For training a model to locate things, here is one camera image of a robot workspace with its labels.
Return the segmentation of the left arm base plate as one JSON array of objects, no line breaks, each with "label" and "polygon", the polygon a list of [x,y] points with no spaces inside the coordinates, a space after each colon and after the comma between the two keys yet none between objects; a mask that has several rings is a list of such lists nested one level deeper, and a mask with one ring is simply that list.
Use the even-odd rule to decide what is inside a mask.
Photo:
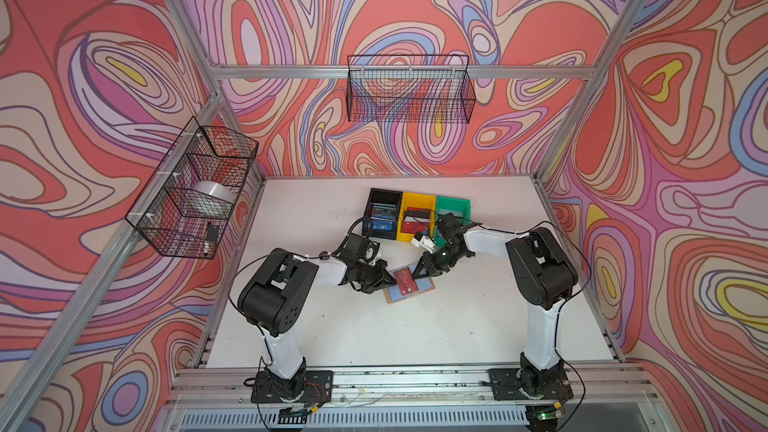
[{"label": "left arm base plate", "polygon": [[333,383],[331,370],[300,370],[293,378],[282,379],[265,369],[243,381],[254,404],[322,404],[332,399]]}]

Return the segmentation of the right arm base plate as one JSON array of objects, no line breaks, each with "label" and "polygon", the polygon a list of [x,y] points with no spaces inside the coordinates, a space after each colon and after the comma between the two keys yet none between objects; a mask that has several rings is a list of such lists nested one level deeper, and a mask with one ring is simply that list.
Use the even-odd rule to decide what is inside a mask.
[{"label": "right arm base plate", "polygon": [[549,401],[565,403],[574,398],[563,363],[546,370],[525,366],[494,368],[484,385],[497,401]]}]

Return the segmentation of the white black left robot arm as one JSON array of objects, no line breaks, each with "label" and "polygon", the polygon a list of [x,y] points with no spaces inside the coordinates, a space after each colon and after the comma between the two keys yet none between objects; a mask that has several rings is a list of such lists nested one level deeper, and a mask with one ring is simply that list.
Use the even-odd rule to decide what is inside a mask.
[{"label": "white black left robot arm", "polygon": [[275,377],[292,380],[305,366],[293,331],[315,285],[350,285],[371,294],[396,284],[387,263],[371,263],[340,252],[306,256],[275,248],[240,267],[257,269],[239,292],[233,306],[260,331],[267,353],[267,370]]}]

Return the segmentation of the brown leather card holder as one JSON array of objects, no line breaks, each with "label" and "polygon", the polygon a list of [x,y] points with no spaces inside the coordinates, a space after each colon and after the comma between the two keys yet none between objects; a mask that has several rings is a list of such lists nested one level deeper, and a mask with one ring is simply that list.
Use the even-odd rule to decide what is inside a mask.
[{"label": "brown leather card holder", "polygon": [[388,304],[398,303],[435,289],[435,284],[430,277],[413,278],[416,266],[417,263],[414,262],[390,271],[395,284],[384,289],[384,297]]}]

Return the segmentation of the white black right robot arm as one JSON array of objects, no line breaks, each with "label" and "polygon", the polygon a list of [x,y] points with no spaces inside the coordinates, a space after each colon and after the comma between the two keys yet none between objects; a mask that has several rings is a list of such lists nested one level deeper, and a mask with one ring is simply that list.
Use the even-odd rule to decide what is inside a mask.
[{"label": "white black right robot arm", "polygon": [[520,359],[520,381],[541,388],[564,373],[557,350],[558,317],[573,296],[578,273],[560,241],[547,227],[511,232],[477,222],[463,224],[452,213],[438,217],[436,226],[444,245],[438,247],[424,232],[411,243],[424,252],[412,277],[437,277],[463,258],[477,254],[506,258],[521,296],[528,303],[527,342]]}]

